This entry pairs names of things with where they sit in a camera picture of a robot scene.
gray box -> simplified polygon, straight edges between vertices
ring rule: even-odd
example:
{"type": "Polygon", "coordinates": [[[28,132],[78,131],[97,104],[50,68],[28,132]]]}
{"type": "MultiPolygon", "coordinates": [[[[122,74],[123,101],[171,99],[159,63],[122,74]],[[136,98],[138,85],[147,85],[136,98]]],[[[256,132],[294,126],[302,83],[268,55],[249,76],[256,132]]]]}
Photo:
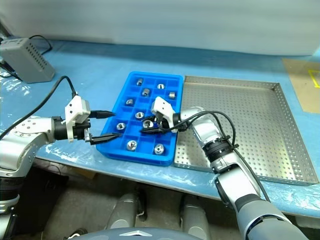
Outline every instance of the gray box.
{"type": "Polygon", "coordinates": [[[55,69],[43,58],[29,38],[2,41],[0,54],[28,84],[49,82],[55,75],[55,69]]]}

metal nut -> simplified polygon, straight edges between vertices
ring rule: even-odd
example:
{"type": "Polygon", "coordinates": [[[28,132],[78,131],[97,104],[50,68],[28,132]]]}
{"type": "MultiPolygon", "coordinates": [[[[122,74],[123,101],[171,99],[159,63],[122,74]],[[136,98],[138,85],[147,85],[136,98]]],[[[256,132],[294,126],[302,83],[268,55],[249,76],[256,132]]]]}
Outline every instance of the metal nut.
{"type": "Polygon", "coordinates": [[[176,98],[176,93],[174,91],[169,92],[169,98],[170,99],[175,99],[176,98]]]}
{"type": "Polygon", "coordinates": [[[154,123],[150,120],[144,120],[143,123],[142,123],[142,127],[144,129],[147,129],[147,128],[152,128],[154,126],[154,123]]]}
{"type": "Polygon", "coordinates": [[[165,85],[164,84],[162,84],[162,83],[160,83],[160,84],[158,84],[158,86],[156,86],[158,89],[164,89],[165,88],[165,85]]]}
{"type": "Polygon", "coordinates": [[[150,94],[150,89],[149,88],[145,88],[145,89],[143,89],[141,95],[144,96],[144,97],[149,97],[149,94],[150,94]]]}
{"type": "Polygon", "coordinates": [[[129,151],[134,151],[136,150],[137,146],[138,146],[138,143],[135,140],[130,140],[126,144],[126,149],[128,149],[129,151]]]}
{"type": "Polygon", "coordinates": [[[137,86],[141,86],[142,85],[142,83],[143,83],[143,79],[142,78],[139,78],[137,81],[136,81],[136,85],[137,86]]]}
{"type": "Polygon", "coordinates": [[[128,99],[126,102],[125,102],[125,105],[133,105],[134,104],[134,100],[132,98],[128,99]]]}
{"type": "Polygon", "coordinates": [[[124,122],[119,122],[117,125],[116,125],[116,129],[121,131],[121,130],[124,130],[126,128],[126,124],[124,122]]]}
{"type": "Polygon", "coordinates": [[[157,155],[161,155],[163,154],[165,151],[165,146],[161,143],[158,143],[157,145],[155,145],[154,147],[154,153],[157,155]]]}
{"type": "Polygon", "coordinates": [[[142,119],[144,116],[145,116],[145,114],[144,114],[142,111],[138,111],[138,112],[135,114],[135,118],[136,118],[136,119],[142,119]]]}

plastic sheet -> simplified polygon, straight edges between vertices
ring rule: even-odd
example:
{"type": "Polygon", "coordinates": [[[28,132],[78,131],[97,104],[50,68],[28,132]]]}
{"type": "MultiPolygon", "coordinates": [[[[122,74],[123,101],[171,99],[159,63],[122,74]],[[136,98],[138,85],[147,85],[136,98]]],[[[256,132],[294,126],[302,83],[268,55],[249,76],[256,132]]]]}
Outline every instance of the plastic sheet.
{"type": "MultiPolygon", "coordinates": [[[[320,115],[301,110],[282,60],[278,56],[53,41],[53,51],[46,54],[45,58],[56,69],[57,74],[53,81],[62,75],[68,75],[81,97],[89,101],[92,110],[111,110],[128,74],[132,71],[278,82],[281,84],[315,170],[320,176],[320,115]]],[[[2,132],[38,105],[54,84],[53,82],[25,84],[14,78],[2,78],[0,83],[2,132]]],[[[52,98],[36,115],[64,117],[64,107],[70,99],[68,84],[62,82],[52,98]]],[[[105,120],[93,119],[92,134],[99,135],[104,125],[105,120]]],[[[103,174],[212,199],[219,198],[213,182],[215,178],[213,173],[109,159],[84,141],[73,143],[68,143],[67,140],[57,141],[42,147],[37,156],[103,174]]],[[[296,186],[265,181],[262,184],[271,201],[280,210],[295,215],[320,217],[320,185],[296,186]]]]}

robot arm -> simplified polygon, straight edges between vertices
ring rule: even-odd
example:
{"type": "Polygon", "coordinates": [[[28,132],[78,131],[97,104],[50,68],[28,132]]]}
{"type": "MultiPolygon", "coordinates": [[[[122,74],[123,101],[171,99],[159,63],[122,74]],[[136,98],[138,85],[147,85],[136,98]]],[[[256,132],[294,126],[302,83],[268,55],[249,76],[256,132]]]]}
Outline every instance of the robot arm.
{"type": "Polygon", "coordinates": [[[91,111],[89,103],[75,95],[65,107],[65,120],[60,116],[31,116],[0,140],[0,240],[12,236],[19,190],[39,148],[56,140],[68,139],[72,142],[75,138],[91,145],[111,141],[120,134],[92,136],[89,131],[90,118],[102,119],[114,115],[109,111],[91,111]]]}
{"type": "Polygon", "coordinates": [[[193,117],[204,113],[203,108],[192,107],[175,113],[168,102],[157,97],[151,112],[155,115],[154,121],[158,124],[158,129],[143,129],[144,133],[185,131],[191,127],[210,161],[210,167],[217,174],[214,183],[222,202],[236,212],[238,227],[244,240],[307,239],[273,204],[260,198],[259,184],[235,146],[230,144],[228,136],[221,133],[222,130],[208,115],[193,117]]]}

cardboard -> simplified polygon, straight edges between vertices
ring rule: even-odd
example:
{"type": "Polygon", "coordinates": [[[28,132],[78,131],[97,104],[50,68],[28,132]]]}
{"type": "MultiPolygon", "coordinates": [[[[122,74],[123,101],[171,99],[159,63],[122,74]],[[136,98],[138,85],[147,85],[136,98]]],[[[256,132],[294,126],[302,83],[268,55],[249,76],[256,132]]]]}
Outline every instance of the cardboard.
{"type": "Polygon", "coordinates": [[[304,112],[320,114],[320,63],[283,58],[304,112]]]}

